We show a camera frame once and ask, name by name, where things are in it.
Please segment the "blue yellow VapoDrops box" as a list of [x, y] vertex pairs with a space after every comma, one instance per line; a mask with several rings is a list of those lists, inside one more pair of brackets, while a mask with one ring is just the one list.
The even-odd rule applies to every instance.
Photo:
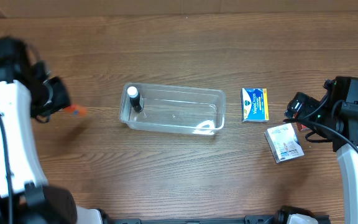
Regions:
[[269, 104], [266, 88], [242, 88], [242, 121], [267, 122]]

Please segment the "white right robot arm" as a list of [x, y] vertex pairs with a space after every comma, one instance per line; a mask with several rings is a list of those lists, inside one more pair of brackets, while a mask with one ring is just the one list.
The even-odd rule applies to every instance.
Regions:
[[318, 101], [298, 92], [289, 102], [285, 122], [300, 123], [330, 142], [341, 170], [344, 221], [358, 223], [358, 78], [326, 80]]

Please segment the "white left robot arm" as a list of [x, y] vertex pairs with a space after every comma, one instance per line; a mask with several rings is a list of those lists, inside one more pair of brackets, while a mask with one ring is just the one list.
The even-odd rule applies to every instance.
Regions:
[[68, 190], [48, 183], [32, 122], [47, 123], [61, 110], [86, 110], [71, 103], [42, 60], [30, 62], [27, 49], [20, 39], [0, 38], [0, 223], [109, 223], [102, 210], [83, 208]]

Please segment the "black bottle white cap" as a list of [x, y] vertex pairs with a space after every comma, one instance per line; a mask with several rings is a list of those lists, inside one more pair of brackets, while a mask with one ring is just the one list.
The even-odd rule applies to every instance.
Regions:
[[141, 112], [144, 108], [144, 99], [138, 89], [134, 86], [130, 86], [127, 89], [127, 95], [134, 111], [138, 113]]

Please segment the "orange bottle white cap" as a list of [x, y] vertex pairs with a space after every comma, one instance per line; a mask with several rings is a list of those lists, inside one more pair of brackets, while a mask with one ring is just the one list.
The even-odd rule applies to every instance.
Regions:
[[85, 107], [82, 107], [80, 105], [70, 105], [63, 109], [64, 112], [79, 115], [79, 116], [86, 116], [87, 109]]

